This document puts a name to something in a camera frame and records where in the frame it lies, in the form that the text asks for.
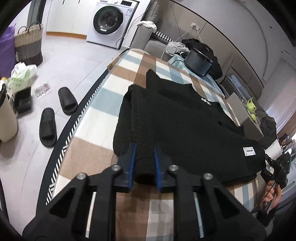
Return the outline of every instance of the black and white striped trim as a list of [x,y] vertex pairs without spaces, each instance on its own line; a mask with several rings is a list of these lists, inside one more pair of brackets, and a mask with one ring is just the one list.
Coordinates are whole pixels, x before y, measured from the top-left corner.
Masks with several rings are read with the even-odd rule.
[[155,33],[152,33],[152,34],[159,37],[159,38],[162,38],[163,40],[165,40],[168,43],[173,41],[169,36],[167,36],[166,34],[164,34],[162,32],[156,31]]
[[54,193],[54,186],[56,184],[56,181],[57,181],[57,176],[58,176],[58,173],[59,173],[59,169],[61,167],[61,164],[62,164],[62,161],[63,161],[63,158],[64,158],[64,155],[66,153],[66,150],[68,148],[68,145],[70,143],[70,140],[72,138],[72,135],[74,134],[74,131],[83,115],[83,113],[85,112],[87,106],[89,105],[89,103],[91,102],[93,96],[95,95],[95,93],[97,92],[97,90],[100,88],[101,84],[104,82],[104,80],[106,79],[106,77],[103,79],[103,81],[99,84],[99,86],[96,88],[95,92],[91,95],[90,99],[87,101],[86,105],[83,107],[83,110],[81,111],[81,114],[78,116],[73,128],[71,129],[67,139],[66,139],[66,142],[65,142],[65,146],[62,148],[62,151],[59,155],[59,158],[57,159],[57,163],[56,163],[56,166],[54,168],[54,172],[52,174],[52,178],[51,178],[51,184],[49,185],[48,187],[48,192],[47,192],[47,197],[46,197],[46,202],[45,204],[49,204],[49,202],[52,200],[53,198],[53,193]]

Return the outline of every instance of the purple bag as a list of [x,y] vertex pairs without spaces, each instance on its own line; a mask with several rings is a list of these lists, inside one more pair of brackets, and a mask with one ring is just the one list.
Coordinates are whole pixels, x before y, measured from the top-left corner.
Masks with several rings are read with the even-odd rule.
[[0,38],[0,77],[9,78],[15,66],[15,26],[9,26]]

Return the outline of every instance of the white cabinet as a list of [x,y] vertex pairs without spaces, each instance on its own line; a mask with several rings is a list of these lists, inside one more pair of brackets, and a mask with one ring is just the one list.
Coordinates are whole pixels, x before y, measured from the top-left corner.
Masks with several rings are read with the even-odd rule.
[[80,0],[73,23],[73,34],[87,35],[89,25],[93,21],[95,6],[96,1],[94,0]]
[[52,0],[47,32],[87,35],[96,0]]

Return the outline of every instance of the curtain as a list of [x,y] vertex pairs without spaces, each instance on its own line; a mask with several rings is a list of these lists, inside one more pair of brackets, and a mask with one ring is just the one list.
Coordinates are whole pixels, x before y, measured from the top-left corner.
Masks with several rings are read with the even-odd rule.
[[284,125],[284,127],[278,132],[278,137],[280,138],[285,133],[290,137],[294,136],[296,133],[296,111]]

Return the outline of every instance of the wooden baseboard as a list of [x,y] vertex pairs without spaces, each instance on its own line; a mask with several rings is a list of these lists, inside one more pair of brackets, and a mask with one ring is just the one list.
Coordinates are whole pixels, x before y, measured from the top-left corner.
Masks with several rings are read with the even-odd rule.
[[73,33],[61,33],[61,32],[46,32],[46,35],[63,36],[77,39],[86,39],[86,35],[73,34]]

